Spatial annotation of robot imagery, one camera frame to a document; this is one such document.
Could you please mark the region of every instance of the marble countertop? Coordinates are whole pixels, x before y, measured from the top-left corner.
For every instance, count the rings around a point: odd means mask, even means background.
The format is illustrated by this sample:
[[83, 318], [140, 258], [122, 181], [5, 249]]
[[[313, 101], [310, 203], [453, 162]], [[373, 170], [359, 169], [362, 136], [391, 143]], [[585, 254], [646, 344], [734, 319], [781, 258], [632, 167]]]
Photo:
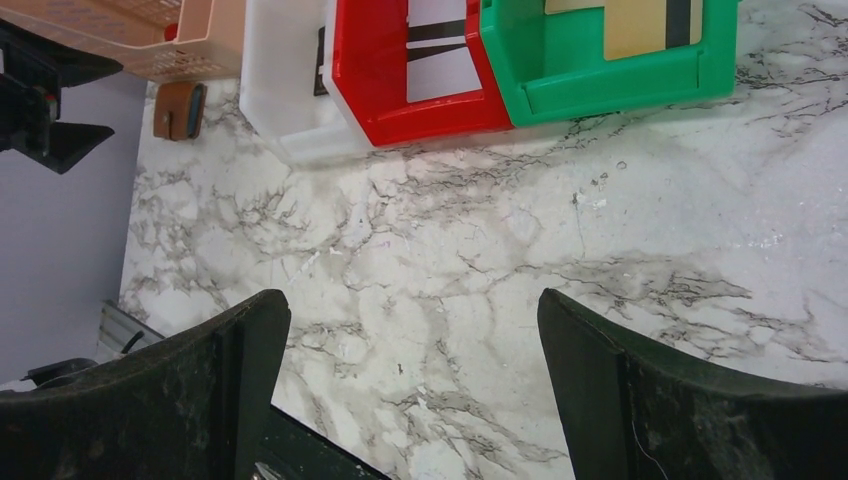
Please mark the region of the marble countertop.
[[317, 170], [265, 149], [234, 81], [191, 143], [154, 139], [148, 101], [121, 304], [172, 334], [283, 290], [273, 403], [397, 478], [571, 475], [546, 287], [711, 362], [845, 388], [846, 55], [841, 0], [746, 0], [732, 98]]

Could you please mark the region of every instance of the gray wall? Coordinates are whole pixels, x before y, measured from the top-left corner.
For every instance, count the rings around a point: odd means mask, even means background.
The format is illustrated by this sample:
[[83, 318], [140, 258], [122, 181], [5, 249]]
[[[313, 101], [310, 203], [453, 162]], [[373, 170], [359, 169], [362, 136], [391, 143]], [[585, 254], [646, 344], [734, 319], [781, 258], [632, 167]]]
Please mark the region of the gray wall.
[[65, 175], [0, 153], [0, 383], [94, 353], [100, 302], [120, 288], [144, 94], [127, 74], [63, 91], [62, 121], [115, 130]]

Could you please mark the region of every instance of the brown leather pouch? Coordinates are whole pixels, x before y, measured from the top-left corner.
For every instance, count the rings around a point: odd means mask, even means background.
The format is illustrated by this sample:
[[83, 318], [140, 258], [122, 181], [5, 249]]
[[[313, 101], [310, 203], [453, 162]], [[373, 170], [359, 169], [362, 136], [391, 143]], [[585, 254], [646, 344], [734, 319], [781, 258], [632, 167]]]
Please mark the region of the brown leather pouch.
[[168, 140], [197, 138], [206, 103], [206, 85], [176, 82], [161, 85], [153, 110], [153, 136]]

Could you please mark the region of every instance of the cable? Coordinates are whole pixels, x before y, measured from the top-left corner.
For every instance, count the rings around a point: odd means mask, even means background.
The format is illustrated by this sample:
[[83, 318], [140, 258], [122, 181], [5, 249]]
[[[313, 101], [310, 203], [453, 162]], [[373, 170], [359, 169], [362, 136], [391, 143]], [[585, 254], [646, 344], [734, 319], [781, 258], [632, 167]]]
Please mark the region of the cable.
[[139, 340], [141, 340], [143, 337], [144, 337], [144, 332], [143, 332], [143, 331], [141, 331], [141, 330], [137, 331], [137, 332], [135, 333], [135, 335], [133, 335], [133, 337], [130, 339], [130, 341], [129, 341], [129, 342], [127, 342], [127, 344], [126, 344], [126, 345], [124, 345], [124, 348], [122, 348], [122, 349], [121, 349], [121, 355], [126, 355], [126, 354], [130, 353], [130, 350], [132, 349], [132, 347], [133, 347], [133, 346], [134, 346], [134, 345], [135, 345], [135, 344], [136, 344]]
[[636, 434], [636, 421], [634, 420], [633, 422], [631, 422], [631, 424], [633, 425], [633, 438], [636, 439], [636, 445], [639, 446], [639, 450], [642, 450], [642, 453], [645, 454], [646, 457], [648, 457], [651, 461], [657, 464], [657, 468], [660, 469], [660, 472], [663, 474], [663, 477], [665, 477], [665, 480], [668, 480], [668, 475], [665, 474], [665, 470], [663, 470], [662, 465], [660, 465], [660, 462], [658, 462], [656, 458], [648, 455], [648, 452], [646, 452], [645, 449], [642, 448], [642, 444], [639, 443], [639, 435]]

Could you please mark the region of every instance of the red plastic bin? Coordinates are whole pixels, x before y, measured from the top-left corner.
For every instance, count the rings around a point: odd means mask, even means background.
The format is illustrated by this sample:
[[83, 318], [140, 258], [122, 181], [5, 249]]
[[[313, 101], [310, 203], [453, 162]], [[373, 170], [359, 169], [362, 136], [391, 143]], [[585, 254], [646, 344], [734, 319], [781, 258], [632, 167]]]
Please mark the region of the red plastic bin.
[[480, 0], [467, 0], [465, 41], [481, 89], [407, 101], [409, 0], [338, 0], [332, 76], [375, 146], [513, 128], [480, 38]]

